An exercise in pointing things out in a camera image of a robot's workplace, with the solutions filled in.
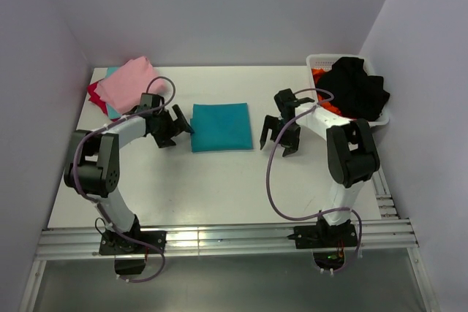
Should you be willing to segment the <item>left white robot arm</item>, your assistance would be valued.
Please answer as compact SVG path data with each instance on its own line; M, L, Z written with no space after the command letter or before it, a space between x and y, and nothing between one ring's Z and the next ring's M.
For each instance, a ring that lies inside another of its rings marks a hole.
M143 243L140 223L125 203L118 189L120 150L132 141L154 138L158 148L176 145L173 140L194 130L178 105L173 113L166 109L165 98L144 93L140 104L117 121L95 130L78 129L72 133L64 168L64 183L82 198L93 203L116 237L116 245L126 253L134 253Z

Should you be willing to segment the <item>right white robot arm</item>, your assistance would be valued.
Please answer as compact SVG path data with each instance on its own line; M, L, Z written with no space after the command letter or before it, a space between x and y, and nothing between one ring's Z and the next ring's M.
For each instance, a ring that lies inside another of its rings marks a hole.
M326 98L315 100L311 97L298 98L297 93L287 88L273 97L280 116L267 115L260 135L260 147L267 139L274 141L265 176L268 201L273 210L289 221L306 221L317 218L324 221L318 226L317 239L324 246L332 246L341 238L341 228L358 214L353 209L364 185L380 168L380 158L367 120L350 120L341 116L333 117L323 105L332 102L334 95L325 89L315 92ZM301 128L305 127L323 138L326 143L328 171L332 178L329 204L319 213L304 217L288 216L274 203L271 193L271 168L278 147L283 148L283 157L299 149Z

